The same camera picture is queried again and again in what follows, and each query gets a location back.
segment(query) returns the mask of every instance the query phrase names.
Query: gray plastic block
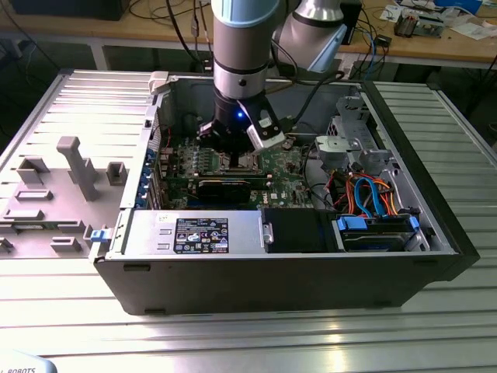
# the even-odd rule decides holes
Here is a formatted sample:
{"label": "gray plastic block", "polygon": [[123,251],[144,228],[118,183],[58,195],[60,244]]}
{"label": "gray plastic block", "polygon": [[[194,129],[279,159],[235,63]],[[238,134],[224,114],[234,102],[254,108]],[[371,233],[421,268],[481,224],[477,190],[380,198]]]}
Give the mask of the gray plastic block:
{"label": "gray plastic block", "polygon": [[126,185],[127,171],[122,162],[109,162],[106,170],[109,184],[113,187]]}
{"label": "gray plastic block", "polygon": [[81,251],[81,246],[75,237],[52,237],[50,246],[57,253]]}
{"label": "gray plastic block", "polygon": [[[88,228],[91,225],[100,229],[102,225],[113,226],[119,214],[120,200],[123,195],[124,186],[110,186],[105,169],[96,169],[98,177],[95,188],[99,191],[99,199],[86,202],[78,184],[73,184],[67,169],[52,169],[49,173],[41,173],[43,188],[50,190],[54,195],[51,200],[22,200],[19,201],[14,195],[9,199],[7,210],[38,210],[43,211],[43,220],[22,221],[3,219],[4,211],[0,211],[0,236],[6,237],[16,249],[10,254],[0,252],[2,257],[8,258],[79,258],[86,257],[91,249],[91,243],[87,245],[83,238],[84,232],[64,234],[58,228],[59,224],[75,223],[83,221]],[[28,190],[23,184],[21,190]],[[54,236],[75,237],[82,250],[75,252],[55,252],[51,247]]]}
{"label": "gray plastic block", "polygon": [[40,188],[43,186],[43,181],[40,178],[39,173],[49,173],[50,170],[47,168],[42,158],[24,158],[23,162],[17,169],[21,180],[26,184],[28,188]]}
{"label": "gray plastic block", "polygon": [[12,249],[14,248],[14,245],[10,243],[8,239],[5,237],[0,237],[0,251],[4,253],[10,253],[12,252]]}
{"label": "gray plastic block", "polygon": [[83,241],[90,249],[92,247],[92,240],[90,239],[90,237],[92,236],[92,232],[93,232],[93,227],[90,224],[88,224],[88,226],[85,229],[85,232],[83,233]]}
{"label": "gray plastic block", "polygon": [[93,186],[95,179],[95,169],[93,166],[91,170],[86,169],[85,162],[79,154],[78,147],[80,145],[79,139],[74,136],[62,136],[57,144],[57,151],[60,152],[69,163],[72,175],[79,185],[83,196],[86,200],[96,200],[99,192]]}
{"label": "gray plastic block", "polygon": [[19,190],[16,195],[18,201],[23,200],[51,200],[54,195],[46,189]]}
{"label": "gray plastic block", "polygon": [[[95,182],[96,178],[99,174],[95,171],[95,168],[93,167],[92,160],[90,158],[83,158],[83,161],[85,161],[86,172],[91,177],[92,181]],[[69,174],[69,177],[71,177],[72,182],[74,184],[77,184],[78,181],[75,179],[74,174],[72,173],[71,170],[68,170],[68,174]]]}
{"label": "gray plastic block", "polygon": [[17,235],[19,231],[12,224],[0,224],[0,234],[2,235]]}
{"label": "gray plastic block", "polygon": [[62,233],[83,233],[86,228],[82,220],[59,224],[57,227]]}
{"label": "gray plastic block", "polygon": [[3,215],[7,220],[42,220],[43,217],[41,210],[8,210],[7,214]]}

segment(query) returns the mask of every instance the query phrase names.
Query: sticker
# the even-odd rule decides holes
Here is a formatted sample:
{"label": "sticker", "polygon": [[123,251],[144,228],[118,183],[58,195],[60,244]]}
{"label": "sticker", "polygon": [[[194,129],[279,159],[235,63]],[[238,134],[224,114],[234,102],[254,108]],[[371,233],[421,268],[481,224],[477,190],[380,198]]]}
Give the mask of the sticker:
{"label": "sticker", "polygon": [[173,214],[171,212],[161,212],[157,214],[157,223],[174,223],[178,218],[178,214]]}
{"label": "sticker", "polygon": [[175,253],[229,253],[228,220],[226,218],[180,219],[174,217],[174,219],[176,220]]}
{"label": "sticker", "polygon": [[22,231],[23,229],[43,229],[42,225],[13,225],[14,229]]}

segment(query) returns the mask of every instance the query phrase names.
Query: slotted aluminum surface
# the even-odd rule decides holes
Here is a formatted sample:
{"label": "slotted aluminum surface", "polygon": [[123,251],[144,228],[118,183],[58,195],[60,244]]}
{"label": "slotted aluminum surface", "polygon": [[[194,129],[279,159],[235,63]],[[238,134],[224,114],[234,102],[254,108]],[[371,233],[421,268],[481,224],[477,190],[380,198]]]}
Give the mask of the slotted aluminum surface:
{"label": "slotted aluminum surface", "polygon": [[[401,101],[398,94],[395,99]],[[411,132],[413,141],[433,142]],[[472,143],[464,131],[457,139]],[[474,187],[460,174],[461,185]],[[452,183],[452,173],[437,175]],[[457,205],[459,218],[483,219],[485,211],[495,216],[491,207],[469,205]],[[87,260],[3,260],[0,343],[47,356],[61,373],[494,372],[495,232],[470,235],[482,259],[455,281],[431,284],[401,309],[132,316]]]}
{"label": "slotted aluminum surface", "polygon": [[83,70],[59,75],[42,98],[44,105],[19,131],[22,137],[12,141],[19,140],[0,172],[0,211],[20,182],[16,169],[25,157],[41,157],[49,169],[68,168],[56,149],[61,136],[78,136],[82,157],[91,157],[96,169],[109,162],[129,169],[151,102],[149,78],[149,73]]}

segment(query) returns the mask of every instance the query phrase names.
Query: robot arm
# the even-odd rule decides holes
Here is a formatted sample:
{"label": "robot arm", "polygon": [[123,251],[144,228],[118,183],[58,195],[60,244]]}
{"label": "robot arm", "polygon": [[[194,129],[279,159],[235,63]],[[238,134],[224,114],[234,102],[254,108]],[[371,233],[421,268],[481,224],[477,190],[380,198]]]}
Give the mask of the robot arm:
{"label": "robot arm", "polygon": [[279,0],[212,1],[214,119],[201,126],[200,139],[230,153],[233,162],[241,153],[260,152],[284,141],[264,91],[272,38],[300,67],[325,71],[346,32],[339,0],[303,0],[274,32],[279,4]]}

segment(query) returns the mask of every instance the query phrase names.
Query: floor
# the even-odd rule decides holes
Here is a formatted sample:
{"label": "floor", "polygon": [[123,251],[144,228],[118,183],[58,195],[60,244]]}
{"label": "floor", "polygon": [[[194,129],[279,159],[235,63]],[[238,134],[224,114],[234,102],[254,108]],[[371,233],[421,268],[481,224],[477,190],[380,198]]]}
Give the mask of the floor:
{"label": "floor", "polygon": [[[84,45],[41,43],[40,47],[62,68],[95,68],[89,47]],[[34,48],[34,45],[25,43],[23,48],[23,57],[20,60],[15,61],[8,56],[0,60],[0,109],[2,110],[0,151],[9,143],[11,136],[16,133],[57,74],[57,71],[40,51]],[[116,71],[158,69],[192,71],[191,69],[194,68],[183,51],[159,50],[154,58],[151,49],[107,47],[106,54],[112,69]],[[436,71],[433,68],[421,66],[386,64],[369,78],[384,81],[391,81],[395,78],[397,82],[425,80],[436,82],[454,104],[464,111],[471,96],[468,93],[475,92],[478,87],[478,74],[479,71],[459,68],[442,68]],[[488,125],[492,121],[497,121],[496,102],[497,88],[494,86],[469,118],[490,145],[496,141],[496,137],[488,130]]]}

